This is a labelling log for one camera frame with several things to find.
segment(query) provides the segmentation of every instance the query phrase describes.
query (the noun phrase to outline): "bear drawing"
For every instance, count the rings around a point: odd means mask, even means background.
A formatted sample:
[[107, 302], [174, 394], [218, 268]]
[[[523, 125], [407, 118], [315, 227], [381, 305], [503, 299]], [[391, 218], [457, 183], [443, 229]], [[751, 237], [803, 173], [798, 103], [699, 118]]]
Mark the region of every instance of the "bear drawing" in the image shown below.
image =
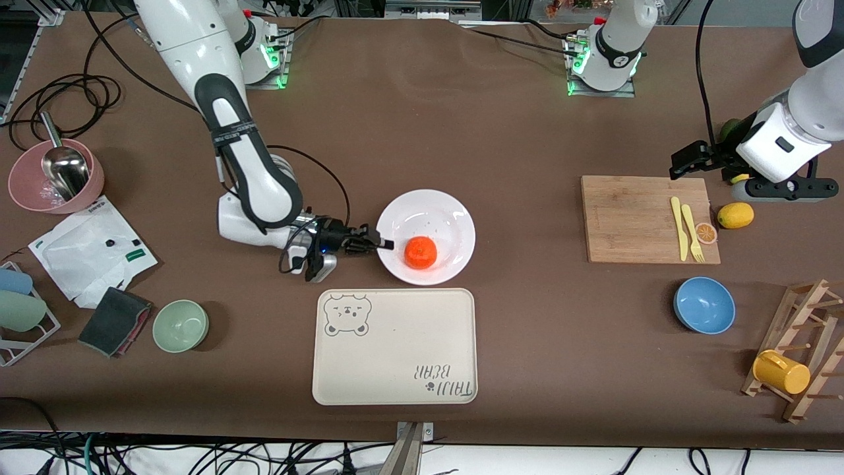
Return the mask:
[[363, 336], [369, 331], [366, 319], [372, 310], [372, 302], [366, 295], [361, 298], [354, 295], [331, 296], [322, 309], [328, 320], [325, 325], [328, 336], [335, 336], [341, 331], [353, 331], [357, 336]]

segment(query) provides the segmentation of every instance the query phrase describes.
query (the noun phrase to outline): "pink bowl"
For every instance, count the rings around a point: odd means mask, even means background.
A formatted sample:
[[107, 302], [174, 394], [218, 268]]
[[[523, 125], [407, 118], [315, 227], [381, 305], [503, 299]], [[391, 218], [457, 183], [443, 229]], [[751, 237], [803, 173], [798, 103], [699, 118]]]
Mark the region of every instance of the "pink bowl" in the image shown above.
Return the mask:
[[41, 142], [24, 152], [8, 174], [8, 194], [18, 206], [41, 213], [69, 215], [84, 210], [100, 197], [106, 177], [97, 157], [88, 150], [88, 147], [76, 140], [63, 139], [62, 144], [81, 153], [85, 157], [85, 163], [88, 164], [89, 178], [82, 191], [67, 203], [58, 206], [42, 195], [46, 176], [41, 169], [41, 159], [52, 148], [52, 142]]

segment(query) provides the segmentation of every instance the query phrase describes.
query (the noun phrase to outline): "brown tablecloth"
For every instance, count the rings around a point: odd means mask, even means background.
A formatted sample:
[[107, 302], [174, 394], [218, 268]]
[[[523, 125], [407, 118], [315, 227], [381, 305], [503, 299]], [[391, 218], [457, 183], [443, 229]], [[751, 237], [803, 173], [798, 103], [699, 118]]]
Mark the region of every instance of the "brown tablecloth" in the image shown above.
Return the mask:
[[[114, 18], [97, 15], [102, 25]], [[495, 31], [559, 45], [523, 26]], [[476, 299], [479, 393], [465, 406], [428, 407], [314, 402], [319, 294], [402, 282], [369, 257], [341, 258], [325, 282], [306, 284], [279, 275], [277, 249], [221, 238], [221, 189], [202, 120], [99, 46], [92, 72], [117, 78], [126, 97], [81, 140], [103, 163], [106, 195], [161, 261], [130, 290], [158, 307], [200, 302], [211, 330], [196, 351], [171, 355], [148, 327], [124, 358], [105, 359], [75, 341], [91, 312], [68, 302], [27, 252], [14, 258], [62, 329], [0, 370], [0, 394], [35, 399], [60, 429], [80, 431], [390, 440], [396, 421], [419, 420], [461, 443], [840, 449], [840, 403], [817, 401], [794, 426], [779, 421], [783, 401], [739, 388], [783, 286], [841, 276], [842, 198], [754, 205], [753, 225], [722, 232], [719, 266], [587, 262], [580, 176], [666, 176], [673, 152], [706, 137], [694, 36], [693, 28], [656, 28], [636, 98], [608, 100], [567, 96], [559, 55], [445, 21], [330, 19], [296, 42], [286, 90], [249, 93], [268, 144], [305, 150], [343, 179], [354, 224], [376, 222], [415, 188], [453, 194], [472, 213], [474, 257], [444, 287]], [[109, 38], [143, 77], [185, 97], [127, 27]], [[81, 14], [45, 30], [19, 98], [79, 72], [92, 40]], [[793, 43], [787, 29], [706, 30], [703, 68], [717, 122], [748, 115], [803, 73]], [[87, 119], [86, 107], [71, 94], [51, 111], [67, 128]], [[26, 127], [18, 136], [35, 143]], [[5, 177], [18, 151], [5, 133], [0, 147]], [[842, 150], [823, 154], [823, 175], [844, 177]], [[306, 204], [342, 216], [330, 177], [285, 157]], [[700, 176], [713, 205], [731, 200], [717, 172]], [[6, 194], [0, 214], [3, 254], [62, 219], [21, 210]], [[738, 318], [719, 336], [691, 333], [673, 316], [674, 290], [698, 273], [735, 296]], [[8, 403], [0, 427], [46, 429], [38, 414]]]

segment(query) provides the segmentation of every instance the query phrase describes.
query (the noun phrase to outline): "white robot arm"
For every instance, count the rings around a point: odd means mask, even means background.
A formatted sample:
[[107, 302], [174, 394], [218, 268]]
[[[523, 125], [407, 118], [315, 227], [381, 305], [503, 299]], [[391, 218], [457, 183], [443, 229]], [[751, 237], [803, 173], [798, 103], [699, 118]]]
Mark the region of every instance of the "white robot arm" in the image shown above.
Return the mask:
[[214, 148], [232, 168], [246, 217], [262, 232], [286, 227], [302, 210], [299, 185], [273, 163], [252, 121], [240, 54], [227, 29], [240, 22], [225, 22], [211, 2], [135, 4], [167, 68], [205, 118]]
[[313, 282], [336, 266], [333, 253], [340, 249], [363, 254], [392, 248], [367, 225], [349, 228], [303, 211], [292, 169], [269, 154], [252, 121], [244, 80], [245, 73], [258, 81], [271, 70], [272, 61], [261, 51], [268, 34], [262, 20], [249, 20], [236, 0], [136, 0], [135, 5], [167, 68], [205, 118], [218, 156], [234, 173], [233, 189], [218, 203], [224, 238], [281, 248], [287, 271], [298, 274], [307, 267], [306, 279]]
[[617, 90], [635, 72], [657, 17], [656, 0], [616, 0], [606, 23], [577, 32], [586, 47], [571, 72], [595, 90]]
[[[815, 177], [817, 155], [844, 139], [844, 0], [802, 0], [794, 38], [808, 70], [759, 111], [725, 124], [723, 140], [697, 141], [672, 156], [671, 178], [723, 168], [733, 197], [747, 201], [819, 201], [838, 193], [835, 180]], [[798, 171], [807, 163], [806, 177]]]

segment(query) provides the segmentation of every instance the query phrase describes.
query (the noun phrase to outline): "white plate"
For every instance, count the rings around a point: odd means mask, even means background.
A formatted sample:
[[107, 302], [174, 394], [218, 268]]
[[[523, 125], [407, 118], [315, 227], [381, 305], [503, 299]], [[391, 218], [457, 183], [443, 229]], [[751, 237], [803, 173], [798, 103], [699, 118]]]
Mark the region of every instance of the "white plate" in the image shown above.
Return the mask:
[[478, 394], [466, 289], [335, 289], [316, 307], [311, 393], [323, 406], [466, 404]]
[[[396, 244], [378, 249], [378, 257], [394, 276], [417, 286], [441, 284], [466, 267], [474, 251], [474, 222], [466, 207], [450, 194], [434, 189], [409, 191], [394, 199], [378, 219], [377, 231]], [[404, 263], [410, 238], [427, 236], [436, 244], [436, 261], [416, 270]]]

